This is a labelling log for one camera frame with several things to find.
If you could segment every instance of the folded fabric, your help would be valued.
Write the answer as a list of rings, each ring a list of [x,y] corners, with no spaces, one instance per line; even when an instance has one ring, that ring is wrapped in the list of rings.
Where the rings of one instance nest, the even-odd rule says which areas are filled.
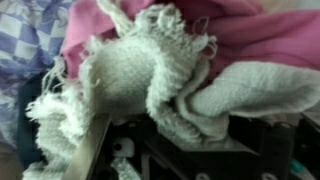
[[[239,62],[227,67],[211,85],[178,99],[176,106],[203,134],[217,137],[227,132],[229,114],[255,118],[298,113],[319,101],[319,71]]]
[[[122,9],[129,17],[153,3],[152,0],[121,1]],[[205,29],[204,32],[217,37],[219,51],[211,64],[211,80],[237,61],[258,60],[320,68],[320,47],[315,45],[320,40],[318,10],[267,14],[263,13],[261,5],[252,0],[175,0],[172,3],[182,10],[190,32],[194,29],[196,33],[201,33],[198,29]],[[78,1],[70,14],[63,54],[68,63],[69,76],[74,78],[81,63],[79,54],[84,50],[83,43],[91,35],[110,38],[115,33],[114,24],[99,10],[95,0]]]
[[[18,88],[60,53],[72,2],[0,1],[0,131],[14,147]]]

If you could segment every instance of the black plastic part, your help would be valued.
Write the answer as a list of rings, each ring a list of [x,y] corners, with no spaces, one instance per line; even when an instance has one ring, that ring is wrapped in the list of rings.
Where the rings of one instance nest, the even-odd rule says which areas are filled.
[[[287,180],[294,147],[295,129],[287,123],[276,123],[266,136],[255,175],[260,180],[265,173],[278,180]]]
[[[150,163],[151,180],[161,175],[166,179],[194,180],[198,173],[205,173],[211,179],[219,180],[256,180],[266,170],[276,175],[278,180],[298,180],[292,174],[288,175],[294,131],[291,127],[290,130],[284,129],[284,131],[282,128],[280,124],[272,128],[261,120],[250,122],[243,118],[240,118],[240,121],[236,117],[233,118],[230,134],[235,135],[236,139],[239,137],[245,141],[247,146],[253,147],[261,153],[261,156],[249,152],[184,152],[160,135],[152,120],[145,118],[137,122],[134,127],[128,124],[111,127],[103,153],[109,156],[111,154],[110,138],[131,138],[136,143],[137,153],[134,158],[128,160],[138,172],[142,171],[139,154],[147,152],[151,159],[157,159]]]
[[[26,116],[26,108],[30,102],[36,100],[41,95],[41,83],[45,73],[32,77],[24,84],[18,92],[18,129],[17,129],[17,154],[24,168],[34,162],[45,161],[43,153],[36,144],[36,134],[39,124]],[[57,85],[59,81],[55,79],[50,89]]]
[[[304,119],[296,131],[294,157],[320,179],[320,132]]]

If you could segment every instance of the black machine part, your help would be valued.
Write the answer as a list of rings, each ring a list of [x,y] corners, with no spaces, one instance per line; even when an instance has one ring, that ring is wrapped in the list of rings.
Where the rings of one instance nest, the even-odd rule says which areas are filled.
[[[114,158],[112,139],[129,138],[135,143],[135,156],[128,160],[145,180],[299,180],[289,171],[295,128],[287,123],[272,127],[261,120],[255,124],[231,117],[230,135],[257,152],[253,154],[184,152],[160,135],[153,121],[143,119],[109,128],[101,151],[106,164]]]

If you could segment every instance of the towel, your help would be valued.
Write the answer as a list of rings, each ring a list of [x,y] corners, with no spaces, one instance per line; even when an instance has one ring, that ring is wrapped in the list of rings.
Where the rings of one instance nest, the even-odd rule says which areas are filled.
[[[176,107],[207,136],[207,143],[227,137],[229,115],[258,118],[300,113],[319,101],[319,71],[239,62],[227,67],[211,85],[186,98],[177,96]]]

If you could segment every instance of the cloth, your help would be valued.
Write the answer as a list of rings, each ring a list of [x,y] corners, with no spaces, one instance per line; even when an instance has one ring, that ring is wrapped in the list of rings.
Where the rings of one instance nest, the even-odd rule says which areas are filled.
[[[319,101],[319,71],[239,62],[227,67],[211,85],[176,101],[176,106],[184,119],[211,139],[226,135],[229,114],[256,118],[298,113]]]
[[[117,171],[119,180],[142,180],[142,177],[126,158],[115,158],[111,163],[111,167]]]
[[[32,164],[24,179],[61,178],[94,114],[125,116],[144,113],[147,108],[159,126],[170,127],[171,132],[179,130],[185,141],[199,140],[196,130],[179,119],[168,101],[178,94],[199,62],[208,65],[211,57],[201,51],[207,45],[214,46],[215,38],[186,34],[181,14],[172,4],[151,6],[134,22],[111,1],[99,1],[99,6],[111,15],[120,38],[92,38],[79,79],[61,78],[61,93],[44,88],[43,95],[30,103],[27,116],[40,124],[37,144],[48,166]],[[55,62],[46,76],[49,82],[64,69],[61,58]]]
[[[0,1],[0,131],[15,146],[18,88],[59,54],[72,0]]]
[[[122,7],[132,17],[152,0],[121,1]],[[262,61],[319,69],[316,42],[320,35],[320,11],[296,10],[269,14],[260,4],[251,0],[201,0],[172,1],[182,9],[189,29],[193,26],[215,35],[219,51],[211,64],[210,80],[228,65],[237,61]],[[209,22],[201,20],[208,17]],[[95,5],[95,0],[79,0],[70,10],[63,54],[68,63],[69,76],[77,77],[82,60],[79,54],[83,43],[91,35],[114,36],[114,25]]]

